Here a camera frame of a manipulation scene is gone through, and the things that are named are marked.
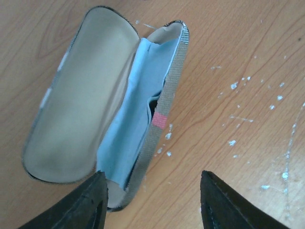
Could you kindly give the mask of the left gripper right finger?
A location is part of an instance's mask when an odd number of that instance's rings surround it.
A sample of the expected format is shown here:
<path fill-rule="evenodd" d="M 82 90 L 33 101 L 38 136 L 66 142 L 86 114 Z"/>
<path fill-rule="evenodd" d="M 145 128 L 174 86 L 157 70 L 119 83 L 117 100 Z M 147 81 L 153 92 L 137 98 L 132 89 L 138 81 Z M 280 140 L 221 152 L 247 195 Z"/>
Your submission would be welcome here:
<path fill-rule="evenodd" d="M 211 171 L 200 182 L 201 215 L 205 229 L 286 229 Z"/>

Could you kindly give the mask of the light blue cleaning cloth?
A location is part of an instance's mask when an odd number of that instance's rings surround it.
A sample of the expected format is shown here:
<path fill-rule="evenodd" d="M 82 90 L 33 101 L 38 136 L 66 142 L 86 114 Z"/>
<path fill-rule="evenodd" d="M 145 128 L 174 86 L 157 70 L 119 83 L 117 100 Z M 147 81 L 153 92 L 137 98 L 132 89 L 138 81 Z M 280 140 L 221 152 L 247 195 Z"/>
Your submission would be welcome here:
<path fill-rule="evenodd" d="M 122 189 L 151 123 L 150 104 L 159 98 L 177 46 L 178 39 L 162 44 L 141 39 L 123 103 L 98 149 L 96 169 Z"/>

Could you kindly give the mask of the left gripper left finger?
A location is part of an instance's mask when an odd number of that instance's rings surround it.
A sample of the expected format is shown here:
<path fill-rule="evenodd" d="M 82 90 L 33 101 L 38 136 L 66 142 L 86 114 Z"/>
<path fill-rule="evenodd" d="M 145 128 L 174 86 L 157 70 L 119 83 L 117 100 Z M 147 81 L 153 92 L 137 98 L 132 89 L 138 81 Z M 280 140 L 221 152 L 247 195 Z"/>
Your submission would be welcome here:
<path fill-rule="evenodd" d="M 102 229 L 108 205 L 105 174 L 96 172 L 21 229 Z"/>

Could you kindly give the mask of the plaid brown glasses case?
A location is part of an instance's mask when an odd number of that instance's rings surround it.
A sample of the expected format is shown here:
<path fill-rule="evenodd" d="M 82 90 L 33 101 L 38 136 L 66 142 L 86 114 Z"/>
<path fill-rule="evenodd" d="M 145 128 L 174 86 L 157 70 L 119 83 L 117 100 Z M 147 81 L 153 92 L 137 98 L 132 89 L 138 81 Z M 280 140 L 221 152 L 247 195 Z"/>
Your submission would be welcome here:
<path fill-rule="evenodd" d="M 142 38 L 157 44 L 178 39 L 178 46 L 159 98 L 150 104 L 151 123 L 125 189 L 106 178 L 108 210 L 120 211 L 130 204 L 166 128 L 182 73 L 189 30 L 180 20 L 140 37 L 134 26 L 110 7 L 96 6 L 86 13 L 25 143 L 22 163 L 29 175 L 49 183 L 73 183 L 96 169 L 98 149 L 123 103 Z"/>

